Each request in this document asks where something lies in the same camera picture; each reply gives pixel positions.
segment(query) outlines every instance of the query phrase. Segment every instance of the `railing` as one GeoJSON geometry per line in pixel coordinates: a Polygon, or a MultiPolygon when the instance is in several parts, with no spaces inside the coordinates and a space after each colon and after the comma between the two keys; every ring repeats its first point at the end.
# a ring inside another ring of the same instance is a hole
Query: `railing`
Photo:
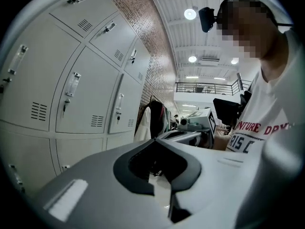
{"type": "Polygon", "coordinates": [[[251,81],[236,80],[232,85],[215,84],[215,83],[186,83],[176,82],[178,93],[205,93],[205,94],[222,94],[235,95],[240,90],[247,90],[251,81]]]}

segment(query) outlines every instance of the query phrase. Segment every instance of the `locker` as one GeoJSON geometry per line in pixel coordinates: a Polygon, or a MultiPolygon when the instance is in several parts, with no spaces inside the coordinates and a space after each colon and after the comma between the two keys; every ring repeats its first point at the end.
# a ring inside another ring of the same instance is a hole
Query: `locker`
{"type": "Polygon", "coordinates": [[[118,74],[117,69],[85,47],[62,91],[56,132],[103,133],[118,74]]]}
{"type": "Polygon", "coordinates": [[[0,130],[0,150],[3,164],[14,169],[30,197],[56,177],[47,138],[0,130]]]}
{"type": "Polygon", "coordinates": [[[128,74],[123,74],[112,109],[109,133],[127,132],[134,129],[141,93],[140,84],[128,74]]]}
{"type": "Polygon", "coordinates": [[[133,142],[134,132],[121,136],[108,136],[107,150],[120,147],[133,142]]]}
{"type": "Polygon", "coordinates": [[[57,139],[56,149],[61,171],[83,158],[101,152],[103,139],[57,139]]]}
{"type": "Polygon", "coordinates": [[[11,49],[1,72],[5,84],[0,119],[16,125],[48,131],[55,88],[69,58],[80,43],[52,24],[40,20],[27,28],[11,49]],[[28,49],[16,70],[15,56],[21,45],[28,49]]]}
{"type": "Polygon", "coordinates": [[[50,14],[82,37],[118,9],[110,0],[63,0],[50,14]]]}
{"type": "Polygon", "coordinates": [[[129,50],[128,56],[129,59],[124,70],[138,83],[142,84],[145,81],[150,54],[140,39],[129,50]]]}
{"type": "Polygon", "coordinates": [[[133,30],[119,14],[106,22],[90,43],[121,67],[134,38],[133,30]]]}

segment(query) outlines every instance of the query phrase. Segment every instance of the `locker vent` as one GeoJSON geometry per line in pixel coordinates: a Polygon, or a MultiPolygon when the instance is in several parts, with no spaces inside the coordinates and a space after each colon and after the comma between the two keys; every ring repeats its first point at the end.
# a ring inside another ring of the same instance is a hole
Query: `locker vent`
{"type": "Polygon", "coordinates": [[[124,54],[122,54],[119,50],[117,50],[117,51],[115,52],[114,56],[115,56],[118,60],[122,61],[124,54]]]}
{"type": "Polygon", "coordinates": [[[140,72],[139,72],[138,78],[139,78],[140,80],[143,80],[143,75],[142,75],[140,72]]]}
{"type": "Polygon", "coordinates": [[[133,126],[133,120],[130,119],[130,120],[128,121],[128,127],[132,127],[132,126],[133,126]]]}
{"type": "Polygon", "coordinates": [[[31,118],[46,121],[47,106],[33,102],[31,109],[31,118]]]}
{"type": "Polygon", "coordinates": [[[85,19],[83,19],[77,25],[79,27],[81,27],[84,31],[88,31],[92,27],[92,25],[88,21],[86,21],[85,19]]]}
{"type": "Polygon", "coordinates": [[[103,116],[92,115],[91,126],[102,127],[103,126],[103,116]]]}

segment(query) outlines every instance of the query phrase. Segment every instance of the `brick wall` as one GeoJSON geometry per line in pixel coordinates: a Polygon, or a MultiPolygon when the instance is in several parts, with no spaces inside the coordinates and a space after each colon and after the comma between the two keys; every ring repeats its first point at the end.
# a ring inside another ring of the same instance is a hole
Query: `brick wall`
{"type": "Polygon", "coordinates": [[[174,116],[178,113],[173,102],[176,70],[168,36],[153,0],[113,1],[151,54],[137,125],[151,95],[155,95],[174,116]]]}

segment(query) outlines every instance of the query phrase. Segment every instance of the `man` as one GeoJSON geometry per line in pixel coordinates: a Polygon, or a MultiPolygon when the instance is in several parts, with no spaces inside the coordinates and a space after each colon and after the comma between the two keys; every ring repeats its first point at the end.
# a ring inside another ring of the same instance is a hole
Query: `man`
{"type": "Polygon", "coordinates": [[[304,55],[295,33],[289,30],[282,34],[270,9],[258,0],[223,1],[216,22],[223,37],[232,38],[234,45],[261,63],[242,115],[229,135],[215,136],[213,146],[248,153],[256,142],[289,126],[287,112],[275,92],[283,88],[287,77],[297,73],[296,65],[304,63],[304,55]]]}

